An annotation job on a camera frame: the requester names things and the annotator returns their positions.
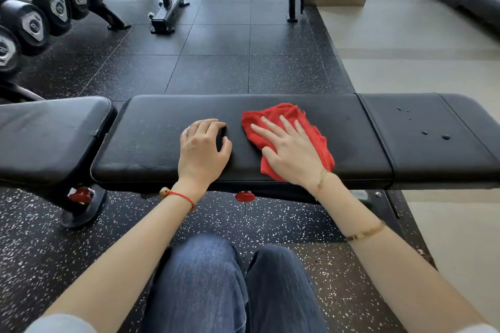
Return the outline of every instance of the right hand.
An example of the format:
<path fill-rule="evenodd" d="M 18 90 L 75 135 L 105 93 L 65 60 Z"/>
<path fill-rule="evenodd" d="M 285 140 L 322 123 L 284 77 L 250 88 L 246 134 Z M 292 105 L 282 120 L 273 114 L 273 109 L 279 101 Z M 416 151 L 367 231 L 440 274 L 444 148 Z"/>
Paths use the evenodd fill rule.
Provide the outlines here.
<path fill-rule="evenodd" d="M 269 130 L 255 124 L 251 125 L 255 133 L 268 140 L 276 148 L 275 152 L 266 146 L 262 149 L 262 155 L 266 157 L 276 174 L 311 192 L 317 187 L 321 173 L 324 171 L 321 159 L 297 120 L 294 128 L 283 116 L 279 119 L 286 131 L 265 117 L 262 117 L 262 121 Z"/>

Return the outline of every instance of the red towel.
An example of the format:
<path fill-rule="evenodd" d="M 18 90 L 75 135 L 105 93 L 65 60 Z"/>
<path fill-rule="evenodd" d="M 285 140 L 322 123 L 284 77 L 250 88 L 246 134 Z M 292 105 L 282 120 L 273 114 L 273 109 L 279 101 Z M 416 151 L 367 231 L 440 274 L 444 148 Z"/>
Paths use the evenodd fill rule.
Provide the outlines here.
<path fill-rule="evenodd" d="M 284 129 L 283 123 L 279 119 L 280 115 L 283 115 L 285 119 L 290 121 L 290 123 L 294 127 L 295 127 L 295 121 L 298 120 L 298 122 L 301 124 L 301 126 L 307 133 L 318 155 L 320 156 L 324 168 L 328 171 L 333 170 L 335 162 L 332 155 L 328 151 L 327 139 L 321 135 L 321 133 L 316 127 L 313 127 L 309 123 L 309 121 L 305 118 L 305 113 L 301 111 L 297 106 L 294 106 L 293 104 L 281 103 L 275 107 L 271 107 L 263 111 L 243 112 L 243 115 L 241 116 L 241 125 L 243 126 L 243 129 L 245 130 L 248 139 L 255 146 L 257 146 L 259 150 L 262 150 L 262 148 L 269 146 L 271 149 L 276 151 L 276 149 L 272 146 L 272 144 L 267 140 L 263 139 L 257 133 L 255 133 L 250 127 L 250 125 L 255 124 L 260 127 L 268 129 L 266 124 L 264 124 L 264 122 L 262 122 L 262 120 L 260 119 L 262 116 L 266 116 L 268 120 L 270 120 L 271 122 L 275 123 L 276 125 Z M 278 174 L 274 172 L 274 170 L 271 168 L 271 166 L 269 165 L 264 156 L 262 157 L 262 161 L 260 162 L 260 172 L 262 172 L 262 174 L 269 175 L 275 181 L 285 182 L 285 180 L 282 177 L 280 177 Z"/>

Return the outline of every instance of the black gym floor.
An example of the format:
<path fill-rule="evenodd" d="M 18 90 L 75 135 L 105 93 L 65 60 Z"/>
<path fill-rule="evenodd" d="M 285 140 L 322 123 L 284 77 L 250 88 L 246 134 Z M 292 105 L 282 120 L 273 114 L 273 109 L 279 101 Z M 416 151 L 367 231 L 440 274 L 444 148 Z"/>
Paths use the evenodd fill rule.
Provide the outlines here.
<path fill-rule="evenodd" d="M 354 91 L 315 7 L 291 25 L 287 0 L 186 1 L 191 6 L 182 10 L 176 32 L 156 36 L 147 13 L 157 10 L 158 0 L 105 0 L 131 30 L 110 32 L 97 16 L 74 22 L 45 53 L 30 58 L 14 82 L 47 99 L 102 95 L 118 108 L 140 94 Z M 427 251 L 401 193 L 391 199 L 407 240 Z M 97 221 L 72 232 L 59 225 L 57 207 L 0 189 L 0 331 L 23 331 L 158 201 L 109 192 Z M 394 215 L 389 203 L 382 205 Z M 294 249 L 332 332 L 404 331 L 319 206 L 264 198 L 241 204 L 234 195 L 210 192 L 174 242 L 199 232 L 228 238 L 246 262 L 265 243 Z M 144 297 L 121 332 L 138 329 L 143 306 Z"/>

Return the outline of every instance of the left hand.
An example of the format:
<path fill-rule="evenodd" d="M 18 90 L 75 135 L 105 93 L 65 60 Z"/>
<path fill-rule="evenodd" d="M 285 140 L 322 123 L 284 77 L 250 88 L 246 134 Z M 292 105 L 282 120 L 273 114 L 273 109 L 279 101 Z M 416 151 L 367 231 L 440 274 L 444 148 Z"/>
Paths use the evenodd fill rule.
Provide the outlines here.
<path fill-rule="evenodd" d="M 180 135 L 179 183 L 189 183 L 205 192 L 226 167 L 233 144 L 222 139 L 222 149 L 217 151 L 216 137 L 226 126 L 217 119 L 192 123 Z"/>

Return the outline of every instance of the blue jeans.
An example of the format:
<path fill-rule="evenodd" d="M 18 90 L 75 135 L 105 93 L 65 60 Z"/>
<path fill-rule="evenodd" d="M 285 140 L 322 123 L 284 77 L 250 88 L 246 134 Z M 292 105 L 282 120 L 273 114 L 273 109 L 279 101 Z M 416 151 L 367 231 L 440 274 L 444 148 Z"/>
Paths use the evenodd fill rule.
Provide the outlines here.
<path fill-rule="evenodd" d="M 165 252 L 141 333 L 323 333 L 327 326 L 294 252 L 266 245 L 247 275 L 226 239 L 200 234 Z"/>

